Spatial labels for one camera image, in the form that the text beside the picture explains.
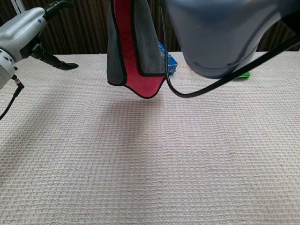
brown curtain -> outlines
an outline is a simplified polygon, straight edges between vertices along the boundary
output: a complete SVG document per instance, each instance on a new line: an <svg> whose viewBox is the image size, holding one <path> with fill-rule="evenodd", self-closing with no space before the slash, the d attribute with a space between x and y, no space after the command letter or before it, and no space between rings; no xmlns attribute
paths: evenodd
<svg viewBox="0 0 300 225"><path fill-rule="evenodd" d="M107 51L107 16L109 0L71 0L73 9L64 9L42 33L45 49L55 54L95 54ZM52 0L23 0L26 9L45 7ZM157 0L148 0L159 40L163 40ZM0 25L16 15L10 0L0 0ZM168 49L180 51L169 17L166 17ZM258 51L268 51L295 34L281 21L263 36Z"/></svg>

table surface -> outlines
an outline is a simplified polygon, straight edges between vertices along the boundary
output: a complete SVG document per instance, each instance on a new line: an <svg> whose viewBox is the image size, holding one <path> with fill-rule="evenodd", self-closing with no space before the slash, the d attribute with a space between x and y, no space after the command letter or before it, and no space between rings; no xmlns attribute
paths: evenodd
<svg viewBox="0 0 300 225"><path fill-rule="evenodd" d="M172 55L178 90L212 83ZM59 58L80 66L17 64L0 224L300 224L300 52L193 99L110 86L106 55ZM14 91L0 90L1 112Z"/></svg>

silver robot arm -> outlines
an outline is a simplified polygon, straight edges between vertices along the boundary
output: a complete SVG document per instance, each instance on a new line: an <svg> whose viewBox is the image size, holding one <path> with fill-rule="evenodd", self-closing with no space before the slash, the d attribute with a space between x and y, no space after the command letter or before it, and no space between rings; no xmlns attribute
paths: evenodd
<svg viewBox="0 0 300 225"><path fill-rule="evenodd" d="M40 33L48 22L63 8L72 8L68 1L55 1L46 8L36 7L15 16L0 27L0 89L15 74L13 65L32 56L56 68L70 70L78 67L65 63L45 51Z"/></svg>

